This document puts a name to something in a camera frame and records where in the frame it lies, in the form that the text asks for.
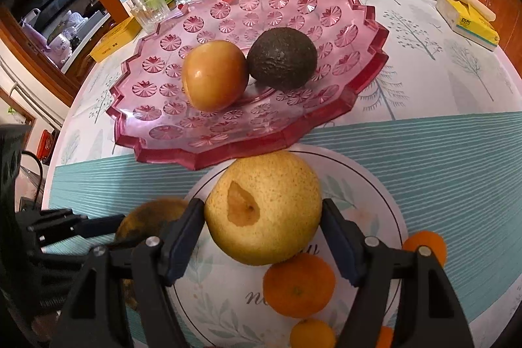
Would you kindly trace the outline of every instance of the pink plate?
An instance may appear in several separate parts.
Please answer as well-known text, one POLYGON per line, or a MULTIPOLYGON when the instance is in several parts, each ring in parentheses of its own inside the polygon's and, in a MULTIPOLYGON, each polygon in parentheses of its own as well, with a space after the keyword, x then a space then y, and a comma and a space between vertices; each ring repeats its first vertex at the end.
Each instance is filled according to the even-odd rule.
POLYGON ((202 0, 182 13, 138 42, 111 88, 116 143, 133 148, 138 161, 200 169, 286 148, 350 111, 388 60, 381 49, 388 31, 358 0, 202 0), (286 26, 317 48, 317 71, 304 87, 283 93, 251 81, 219 113, 192 107, 181 82, 191 49, 223 39, 247 54, 263 31, 286 26))

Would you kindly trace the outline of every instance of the dark avocado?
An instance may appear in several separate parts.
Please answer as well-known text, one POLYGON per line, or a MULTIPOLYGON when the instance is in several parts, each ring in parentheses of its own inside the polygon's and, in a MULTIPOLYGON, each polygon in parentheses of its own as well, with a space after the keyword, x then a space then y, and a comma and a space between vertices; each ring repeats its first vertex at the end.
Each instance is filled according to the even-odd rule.
POLYGON ((272 28, 261 34, 246 57, 250 75, 280 91, 303 86, 317 67, 317 50, 308 36, 293 28, 272 28))

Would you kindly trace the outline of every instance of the yellow tissue package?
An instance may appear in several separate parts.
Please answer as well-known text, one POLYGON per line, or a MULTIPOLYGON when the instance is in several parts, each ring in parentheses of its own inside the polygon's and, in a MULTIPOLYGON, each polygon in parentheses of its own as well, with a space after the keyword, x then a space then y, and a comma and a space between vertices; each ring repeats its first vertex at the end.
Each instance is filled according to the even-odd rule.
POLYGON ((122 46, 125 46, 139 34, 142 27, 134 17, 129 17, 104 35, 98 44, 91 50, 91 57, 96 61, 107 58, 122 46))
POLYGON ((438 0, 437 10, 455 33, 489 50, 494 50, 499 45, 499 34, 471 5, 459 0, 438 0))

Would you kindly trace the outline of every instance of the white plate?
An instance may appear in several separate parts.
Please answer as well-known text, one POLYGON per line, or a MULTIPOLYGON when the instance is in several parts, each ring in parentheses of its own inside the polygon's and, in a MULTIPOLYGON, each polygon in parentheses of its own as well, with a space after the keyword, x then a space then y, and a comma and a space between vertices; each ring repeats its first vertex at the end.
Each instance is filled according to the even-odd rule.
MULTIPOLYGON (((395 201, 368 170, 333 151, 294 145, 296 153, 311 165, 322 182, 323 197, 332 198, 343 217, 357 223, 366 235, 377 236, 390 247, 400 248, 407 238, 406 225, 395 201)), ((226 161, 200 179, 186 199, 205 200, 224 170, 226 161)), ((357 290, 341 278, 319 229, 308 248, 336 273, 332 300, 314 317, 340 334, 357 290)), ((205 346, 232 348, 286 348, 297 319, 284 317, 265 304, 263 275, 269 266, 243 265, 222 252, 205 225, 184 277, 169 288, 179 315, 205 346)), ((386 309, 386 324, 399 302, 398 281, 393 281, 386 309)))

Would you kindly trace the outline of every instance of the metal bolt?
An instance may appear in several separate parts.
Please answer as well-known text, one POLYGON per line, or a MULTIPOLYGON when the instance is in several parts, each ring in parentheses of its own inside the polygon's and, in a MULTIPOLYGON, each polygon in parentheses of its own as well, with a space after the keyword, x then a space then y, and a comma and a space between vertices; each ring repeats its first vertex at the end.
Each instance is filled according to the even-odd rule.
POLYGON ((367 236, 364 239, 364 243, 368 246, 371 246, 372 248, 375 248, 379 245, 379 239, 377 239, 375 236, 367 236))
POLYGON ((145 244, 147 246, 156 246, 157 244, 160 243, 160 238, 158 238, 158 236, 150 236, 147 238, 147 240, 145 241, 145 244))
POLYGON ((105 246, 100 245, 93 249, 93 251, 96 257, 101 257, 103 254, 105 254, 105 251, 107 251, 107 249, 105 248, 105 246))
POLYGON ((419 247, 419 254, 421 254, 423 257, 429 257, 431 255, 431 249, 427 246, 421 246, 419 247))

